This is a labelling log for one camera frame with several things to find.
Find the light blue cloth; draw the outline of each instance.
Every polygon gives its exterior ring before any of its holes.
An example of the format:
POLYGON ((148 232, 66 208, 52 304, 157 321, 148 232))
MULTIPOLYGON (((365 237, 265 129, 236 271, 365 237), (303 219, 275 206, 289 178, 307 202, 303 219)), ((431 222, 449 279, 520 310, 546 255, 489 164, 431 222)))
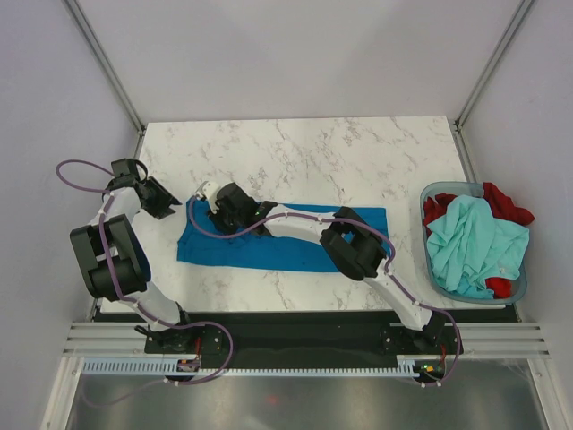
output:
POLYGON ((486 200, 460 195, 428 228, 432 231, 426 244, 432 272, 447 291, 491 298, 485 280, 519 277, 529 230, 495 219, 486 200))

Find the wire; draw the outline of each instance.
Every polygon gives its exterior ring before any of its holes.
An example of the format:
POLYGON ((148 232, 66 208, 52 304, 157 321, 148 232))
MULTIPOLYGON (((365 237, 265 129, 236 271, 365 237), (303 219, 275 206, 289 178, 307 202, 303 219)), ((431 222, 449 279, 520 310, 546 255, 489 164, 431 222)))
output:
POLYGON ((65 166, 66 164, 86 164, 88 166, 92 166, 93 168, 98 168, 99 170, 101 170, 102 172, 106 172, 109 175, 113 176, 114 174, 112 172, 110 172, 109 170, 107 170, 106 168, 103 168, 99 165, 97 165, 96 163, 92 163, 91 161, 86 161, 84 159, 66 159, 62 162, 60 162, 57 166, 56 166, 56 175, 57 177, 60 178, 60 180, 70 186, 71 188, 75 188, 76 190, 80 190, 80 191, 85 191, 87 193, 98 193, 98 194, 109 194, 108 190, 100 190, 98 188, 88 188, 87 186, 81 186, 81 185, 76 185, 70 181, 68 181, 64 175, 62 175, 62 172, 60 172, 60 170, 62 169, 63 166, 65 166))
MULTIPOLYGON (((105 229, 104 229, 104 221, 106 218, 106 212, 109 210, 109 208, 111 207, 111 204, 113 203, 114 200, 114 194, 110 193, 108 190, 100 190, 100 189, 96 189, 96 188, 88 188, 88 187, 84 187, 84 186, 79 186, 76 184, 73 184, 72 182, 68 181, 67 179, 64 178, 64 176, 62 176, 62 174, 60 173, 60 169, 62 166, 66 165, 66 164, 70 164, 70 163, 81 163, 81 164, 86 164, 88 166, 93 166, 94 168, 98 168, 104 172, 109 173, 110 175, 113 175, 112 172, 110 172, 109 170, 98 166, 94 163, 91 163, 89 161, 85 161, 85 160, 81 160, 81 159, 68 159, 65 161, 62 161, 61 163, 59 163, 56 166, 56 174, 57 176, 67 185, 71 186, 72 188, 78 189, 78 190, 82 190, 82 191, 87 191, 90 193, 101 193, 101 194, 109 194, 109 199, 107 199, 106 204, 104 205, 104 210, 103 213, 100 214, 99 216, 99 221, 98 221, 98 227, 99 227, 99 235, 101 238, 101 242, 104 248, 104 254, 106 255, 106 261, 107 261, 107 266, 109 268, 109 272, 111 275, 111 279, 112 282, 114 284, 114 290, 115 293, 117 294, 118 298, 120 300, 123 301, 127 301, 130 302, 132 304, 134 304, 136 307, 138 307, 139 311, 145 315, 147 318, 149 318, 152 321, 155 321, 158 324, 164 325, 168 328, 172 328, 175 330, 185 330, 185 329, 189 329, 192 327, 198 327, 198 326, 204 326, 204 325, 213 325, 217 328, 219 328, 220 330, 222 330, 226 336, 229 339, 229 353, 227 356, 227 359, 225 360, 225 362, 223 363, 223 365, 221 365, 221 367, 216 370, 215 372, 213 372, 212 374, 209 374, 203 378, 201 378, 200 380, 193 380, 193 381, 189 381, 189 382, 185 382, 185 383, 179 383, 181 385, 195 385, 198 383, 205 383, 207 381, 210 381, 212 379, 214 379, 215 377, 217 377, 221 372, 223 372, 225 370, 225 368, 227 367, 228 363, 231 360, 231 357, 233 356, 233 352, 234 352, 234 344, 233 344, 233 338, 231 336, 231 334, 228 332, 228 330, 222 326, 221 324, 218 324, 217 322, 192 322, 186 325, 174 325, 171 324, 170 322, 165 322, 157 317, 155 317, 153 314, 151 314, 150 312, 148 312, 143 306, 140 306, 137 301, 131 297, 126 297, 120 286, 119 286, 119 280, 117 278, 117 274, 115 273, 115 266, 112 260, 112 256, 111 256, 111 252, 109 250, 109 244, 107 243, 107 238, 106 238, 106 234, 105 234, 105 229)), ((376 230, 375 228, 370 227, 367 224, 364 224, 363 222, 360 221, 356 221, 354 219, 346 219, 346 218, 334 218, 334 219, 319 219, 318 217, 314 217, 312 215, 307 215, 307 214, 302 214, 302 213, 296 213, 296 212, 292 212, 292 213, 279 213, 276 215, 271 215, 270 217, 267 217, 265 219, 261 219, 260 221, 254 223, 253 225, 251 225, 248 228, 245 228, 243 230, 241 230, 238 233, 234 233, 233 235, 214 235, 206 230, 204 230, 203 228, 201 228, 196 222, 195 219, 192 215, 192 207, 193 204, 196 201, 196 196, 193 196, 191 198, 191 200, 189 201, 189 220, 191 221, 192 225, 199 231, 201 232, 203 235, 208 236, 208 237, 215 237, 217 239, 233 239, 236 237, 240 237, 242 235, 246 235, 247 233, 249 233, 250 231, 254 230, 255 228, 257 228, 258 226, 260 226, 261 224, 264 224, 267 221, 270 221, 272 219, 277 219, 277 218, 282 218, 282 217, 287 217, 287 216, 293 216, 293 217, 297 217, 297 218, 304 218, 304 219, 309 219, 309 220, 313 220, 313 221, 319 221, 319 222, 326 222, 326 223, 333 223, 333 222, 340 222, 340 223, 346 223, 346 224, 351 224, 360 228, 364 228, 365 230, 371 232, 372 234, 374 234, 375 236, 379 237, 383 242, 385 242, 388 246, 389 246, 389 250, 390 250, 390 256, 387 259, 387 261, 384 264, 384 271, 385 273, 394 281, 394 283, 397 285, 397 287, 402 291, 402 293, 404 293, 406 295, 406 297, 408 297, 408 299, 410 299, 412 301, 412 303, 416 303, 418 306, 422 307, 423 309, 427 309, 433 312, 437 312, 439 314, 443 314, 445 315, 450 322, 452 323, 452 326, 454 327, 454 331, 456 333, 456 339, 457 339, 457 345, 456 345, 456 355, 454 356, 454 362, 452 364, 452 367, 450 368, 449 372, 447 372, 444 377, 441 379, 443 382, 445 382, 447 379, 450 378, 451 374, 453 373, 454 369, 456 368, 456 365, 458 364, 458 360, 459 360, 459 355, 461 352, 461 336, 459 333, 459 328, 456 325, 456 321, 454 320, 454 318, 451 316, 451 314, 443 309, 439 309, 437 307, 434 306, 430 306, 430 305, 425 305, 423 303, 418 302, 414 296, 412 296, 412 294, 410 294, 410 292, 401 284, 401 282, 392 274, 392 272, 389 269, 389 266, 391 265, 392 261, 394 260, 395 256, 396 256, 396 248, 394 247, 394 245, 390 242, 390 240, 384 236, 381 232, 379 232, 378 230, 376 230)), ((436 382, 436 383, 427 383, 426 386, 429 385, 438 385, 440 384, 440 382, 436 382)))
POLYGON ((106 231, 105 231, 105 227, 104 227, 104 222, 106 219, 107 211, 109 211, 109 208, 111 207, 111 205, 113 204, 113 201, 115 199, 114 193, 110 192, 109 190, 105 190, 105 189, 88 188, 85 186, 76 185, 76 184, 68 181, 62 175, 60 170, 61 170, 62 166, 65 166, 66 164, 71 164, 71 163, 80 163, 80 164, 86 164, 88 166, 93 166, 94 168, 98 168, 99 170, 102 170, 102 171, 108 173, 109 175, 113 175, 113 173, 110 172, 109 170, 107 170, 106 168, 98 166, 95 163, 92 163, 90 161, 85 161, 82 159, 67 159, 65 161, 60 162, 56 166, 57 176, 62 180, 62 182, 64 182, 66 185, 69 185, 71 188, 75 188, 76 190, 81 190, 81 191, 85 191, 88 193, 98 193, 98 194, 109 195, 109 198, 107 199, 106 203, 104 204, 104 209, 103 209, 102 213, 100 213, 100 215, 99 215, 98 228, 99 228, 99 237, 101 239, 101 244, 103 246, 104 254, 106 256, 107 267, 109 268, 109 274, 111 276, 112 283, 114 284, 114 290, 115 290, 115 293, 117 294, 117 297, 120 300, 134 304, 134 306, 137 307, 138 310, 143 315, 145 315, 147 318, 149 318, 151 321, 154 321, 155 323, 161 324, 161 325, 168 327, 170 329, 187 330, 187 329, 191 329, 193 327, 203 327, 205 325, 211 325, 211 326, 217 327, 218 329, 223 331, 225 333, 225 335, 227 336, 227 338, 229 339, 229 352, 227 354, 227 358, 225 359, 225 361, 223 362, 223 364, 220 366, 219 369, 217 369, 212 374, 208 374, 207 376, 202 377, 201 379, 192 380, 192 381, 188 381, 188 382, 179 382, 178 385, 197 385, 199 383, 206 383, 208 381, 212 381, 213 379, 215 379, 219 374, 221 374, 227 368, 227 366, 228 366, 228 364, 231 361, 231 358, 233 356, 235 346, 233 343, 233 337, 231 336, 231 333, 223 325, 219 324, 218 322, 213 322, 213 321, 191 322, 191 323, 188 323, 185 325, 175 325, 175 324, 172 324, 170 322, 163 321, 160 318, 153 315, 151 312, 149 312, 143 306, 139 305, 137 300, 135 300, 134 298, 131 298, 131 297, 126 297, 124 295, 124 293, 122 292, 121 287, 119 285, 119 279, 117 278, 117 273, 115 272, 115 265, 114 265, 114 261, 112 259, 111 251, 109 249, 109 243, 107 242, 106 231))
MULTIPOLYGON (((384 243, 386 243, 388 245, 389 250, 390 250, 390 256, 389 256, 388 260, 386 261, 386 263, 384 264, 384 272, 392 279, 392 281, 396 284, 396 286, 400 289, 400 291, 402 291, 402 293, 404 293, 404 295, 406 295, 406 297, 409 300, 411 300, 412 303, 420 306, 422 309, 427 309, 429 311, 437 312, 438 314, 445 315, 449 319, 449 321, 451 322, 451 324, 454 328, 454 332, 456 333, 456 341, 457 341, 456 355, 454 356, 454 362, 453 362, 451 368, 449 369, 449 372, 444 374, 444 377, 441 379, 441 382, 445 382, 450 378, 452 372, 454 371, 454 369, 458 365, 459 355, 461 353, 462 339, 461 339, 461 335, 459 333, 458 325, 456 324, 456 321, 454 320, 454 318, 451 316, 451 314, 448 311, 445 311, 443 309, 439 309, 438 307, 425 305, 424 303, 420 303, 418 300, 416 300, 415 297, 412 296, 412 294, 406 289, 406 287, 404 287, 402 285, 402 283, 398 280, 398 278, 396 278, 394 276, 394 274, 390 271, 389 266, 392 263, 392 261, 394 260, 394 257, 396 256, 396 248, 390 242, 390 240, 386 236, 384 236, 380 231, 378 231, 376 228, 372 228, 369 225, 364 224, 363 222, 360 222, 360 221, 356 221, 354 219, 347 219, 347 218, 319 219, 318 216, 315 217, 313 215, 308 215, 305 213, 287 212, 287 213, 277 213, 277 214, 271 215, 265 219, 261 219, 261 220, 255 222, 254 224, 252 224, 251 226, 249 226, 249 227, 247 227, 247 228, 245 228, 245 229, 243 229, 237 233, 234 233, 233 235, 214 235, 213 233, 210 233, 209 231, 201 228, 197 224, 197 222, 195 221, 195 218, 194 218, 193 212, 192 212, 192 208, 193 208, 193 205, 195 204, 196 201, 197 201, 197 196, 195 196, 195 195, 189 201, 189 210, 188 210, 189 220, 191 221, 192 225, 200 233, 202 233, 203 235, 208 236, 208 237, 214 237, 216 239, 234 239, 236 237, 246 235, 247 233, 256 229, 258 226, 260 226, 261 224, 264 224, 267 221, 271 221, 272 219, 283 218, 283 217, 297 217, 297 218, 310 219, 312 221, 319 221, 319 222, 326 222, 326 223, 342 222, 345 224, 352 224, 354 226, 364 228, 365 230, 368 230, 369 232, 371 232, 373 235, 379 237, 384 243)), ((425 386, 441 386, 441 382, 427 383, 425 386)))

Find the blue towel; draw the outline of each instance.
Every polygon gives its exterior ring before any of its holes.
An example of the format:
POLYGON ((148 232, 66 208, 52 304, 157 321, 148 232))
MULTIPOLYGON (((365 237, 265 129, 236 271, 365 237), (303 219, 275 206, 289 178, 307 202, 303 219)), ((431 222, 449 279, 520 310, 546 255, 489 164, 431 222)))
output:
POLYGON ((491 298, 488 278, 516 280, 529 242, 529 230, 495 219, 489 203, 460 195, 446 214, 428 225, 426 244, 438 284, 466 297, 491 298))
MULTIPOLYGON (((286 204, 291 209, 311 212, 336 212, 339 206, 286 204)), ((213 234, 221 233, 207 218, 207 202, 193 205, 198 225, 213 234)), ((355 209, 366 223, 388 236, 386 210, 382 208, 355 209)), ((221 240, 198 232, 187 219, 185 232, 177 243, 177 261, 205 266, 231 266, 272 271, 336 272, 338 269, 321 246, 291 237, 256 237, 250 234, 221 240)))

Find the gray floor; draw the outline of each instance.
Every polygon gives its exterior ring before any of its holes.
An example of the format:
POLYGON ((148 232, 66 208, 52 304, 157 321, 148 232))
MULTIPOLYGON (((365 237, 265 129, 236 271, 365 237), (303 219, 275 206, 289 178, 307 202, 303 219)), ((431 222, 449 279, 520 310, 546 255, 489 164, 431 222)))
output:
MULTIPOLYGON (((105 402, 152 378, 89 376, 105 402)), ((113 407, 77 400, 81 430, 545 429, 526 365, 462 362, 442 388, 374 378, 223 377, 196 387, 160 384, 113 407)))

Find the black motor joint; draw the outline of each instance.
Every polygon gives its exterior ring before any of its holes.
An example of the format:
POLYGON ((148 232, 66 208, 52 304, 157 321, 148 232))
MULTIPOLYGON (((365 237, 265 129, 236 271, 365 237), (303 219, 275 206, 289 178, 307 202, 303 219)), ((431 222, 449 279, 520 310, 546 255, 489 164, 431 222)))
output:
MULTIPOLYGON (((265 219, 270 210, 277 206, 275 202, 256 202, 234 182, 218 191, 215 203, 218 207, 217 212, 209 211, 207 216, 215 228, 226 235, 232 235, 239 228, 250 227, 265 219)), ((255 236, 270 236, 263 225, 251 233, 255 236)))
POLYGON ((170 207, 179 202, 157 179, 148 176, 147 167, 137 159, 119 159, 111 163, 114 178, 107 185, 108 191, 131 187, 140 198, 141 207, 152 217, 163 219, 175 211, 170 207), (141 178, 140 167, 145 177, 141 178))

